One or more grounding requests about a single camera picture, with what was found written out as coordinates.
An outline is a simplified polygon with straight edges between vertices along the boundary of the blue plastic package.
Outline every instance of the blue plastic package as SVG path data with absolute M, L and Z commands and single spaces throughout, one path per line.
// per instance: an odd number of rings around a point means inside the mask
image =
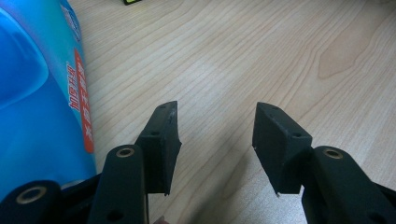
M 81 34 L 65 0 L 0 0 L 0 200 L 96 174 Z

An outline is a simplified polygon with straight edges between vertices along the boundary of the light wood grain tabletop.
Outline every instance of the light wood grain tabletop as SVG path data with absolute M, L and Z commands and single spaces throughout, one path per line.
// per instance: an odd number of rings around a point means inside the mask
M 305 223 L 251 146 L 257 102 L 277 105 L 396 189 L 396 4 L 375 0 L 70 0 L 83 34 L 98 171 L 178 101 L 183 143 L 151 222 Z

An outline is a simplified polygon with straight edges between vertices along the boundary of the screw hole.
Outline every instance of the screw hole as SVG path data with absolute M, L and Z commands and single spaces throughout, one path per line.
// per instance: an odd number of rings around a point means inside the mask
M 385 218 L 377 212 L 369 212 L 368 217 L 375 223 L 387 223 Z
M 119 151 L 117 151 L 117 156 L 120 158 L 125 158 L 125 157 L 130 157 L 134 155 L 134 149 L 133 148 L 122 148 Z
M 343 159 L 343 154 L 339 153 L 338 151 L 331 149 L 331 148 L 326 148 L 323 150 L 323 153 L 333 159 Z
M 18 195 L 17 203 L 20 204 L 32 203 L 43 197 L 46 194 L 46 192 L 47 192 L 47 188 L 42 186 L 29 188 L 24 192 L 22 192 L 20 195 Z
M 116 222 L 123 218 L 123 213 L 119 210 L 113 210 L 107 214 L 107 220 L 110 222 Z

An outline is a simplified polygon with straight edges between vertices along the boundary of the wooden table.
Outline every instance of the wooden table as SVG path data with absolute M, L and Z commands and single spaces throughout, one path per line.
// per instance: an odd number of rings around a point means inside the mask
M 150 220 L 304 223 L 251 146 L 257 102 L 396 189 L 396 4 L 374 0 L 71 0 L 83 33 L 98 170 L 157 105 L 178 101 L 183 146 Z

